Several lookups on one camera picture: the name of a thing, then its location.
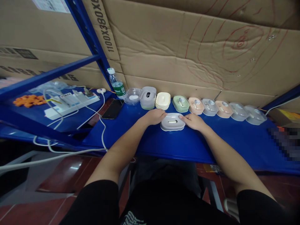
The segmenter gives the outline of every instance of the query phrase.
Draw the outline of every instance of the plastic water bottle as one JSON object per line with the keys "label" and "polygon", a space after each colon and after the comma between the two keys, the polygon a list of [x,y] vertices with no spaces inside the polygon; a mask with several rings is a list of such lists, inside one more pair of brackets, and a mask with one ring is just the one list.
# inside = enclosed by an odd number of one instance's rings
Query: plastic water bottle
{"label": "plastic water bottle", "polygon": [[123,99],[126,91],[123,85],[123,82],[115,75],[114,68],[108,68],[107,72],[109,73],[109,81],[112,84],[112,87],[120,99]]}

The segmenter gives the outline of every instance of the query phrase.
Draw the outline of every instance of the human hand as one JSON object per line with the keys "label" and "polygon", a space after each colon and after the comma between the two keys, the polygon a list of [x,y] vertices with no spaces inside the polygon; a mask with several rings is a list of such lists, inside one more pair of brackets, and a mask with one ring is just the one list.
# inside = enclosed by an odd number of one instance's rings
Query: human hand
{"label": "human hand", "polygon": [[194,130],[198,130],[201,133],[206,132],[208,130],[210,130],[211,128],[203,121],[203,119],[196,115],[196,114],[188,114],[185,117],[184,116],[180,116],[179,117],[183,122],[186,123],[186,125],[188,125],[190,128],[194,129]]}
{"label": "human hand", "polygon": [[159,124],[167,113],[162,109],[152,109],[140,118],[147,126]]}

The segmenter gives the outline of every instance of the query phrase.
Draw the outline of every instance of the forearm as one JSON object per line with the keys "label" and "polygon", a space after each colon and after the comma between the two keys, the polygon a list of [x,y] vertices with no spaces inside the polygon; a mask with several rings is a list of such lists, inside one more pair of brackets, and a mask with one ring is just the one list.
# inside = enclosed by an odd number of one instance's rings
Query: forearm
{"label": "forearm", "polygon": [[235,182],[236,193],[244,189],[253,189],[273,198],[250,165],[236,150],[211,128],[203,132],[203,135],[223,173]]}
{"label": "forearm", "polygon": [[148,125],[139,119],[108,150],[85,185],[96,180],[112,180],[118,183],[120,173],[134,157],[147,127]]}

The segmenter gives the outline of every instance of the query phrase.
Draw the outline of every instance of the red floor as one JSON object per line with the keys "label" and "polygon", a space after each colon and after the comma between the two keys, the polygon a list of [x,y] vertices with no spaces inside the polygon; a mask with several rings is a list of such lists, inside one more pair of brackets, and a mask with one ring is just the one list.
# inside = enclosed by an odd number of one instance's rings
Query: red floor
{"label": "red floor", "polygon": [[[100,160],[100,158],[85,156],[72,156],[64,159],[53,174],[40,185],[38,190],[64,193],[75,192],[75,195],[66,199],[48,202],[0,207],[0,225],[59,224]],[[199,176],[213,180],[216,183],[222,203],[225,198],[234,198],[234,190],[227,177],[206,172],[203,164],[197,164],[197,171]],[[300,202],[300,178],[261,176],[260,179],[284,209],[291,210],[294,204]],[[127,203],[128,191],[129,179],[119,203],[120,214]],[[210,203],[207,191],[205,192],[204,200]]]}

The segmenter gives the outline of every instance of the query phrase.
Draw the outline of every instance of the person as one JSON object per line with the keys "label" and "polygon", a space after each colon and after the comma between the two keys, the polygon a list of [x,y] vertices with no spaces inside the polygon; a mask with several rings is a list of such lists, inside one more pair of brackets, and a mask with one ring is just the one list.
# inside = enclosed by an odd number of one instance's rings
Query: person
{"label": "person", "polygon": [[[60,224],[238,223],[199,198],[196,191],[200,188],[194,188],[195,179],[191,175],[192,167],[189,166],[193,165],[196,172],[194,163],[180,167],[183,161],[172,163],[168,160],[161,162],[159,159],[148,163],[148,167],[145,167],[147,162],[144,162],[141,168],[138,160],[134,176],[139,174],[139,177],[145,176],[146,179],[137,179],[142,181],[135,184],[124,212],[119,217],[120,173],[134,157],[147,127],[159,124],[166,115],[162,109],[147,112],[114,143]],[[217,164],[234,182],[241,224],[286,223],[287,217],[280,205],[238,152],[198,115],[189,114],[180,119],[190,128],[202,133]]]}

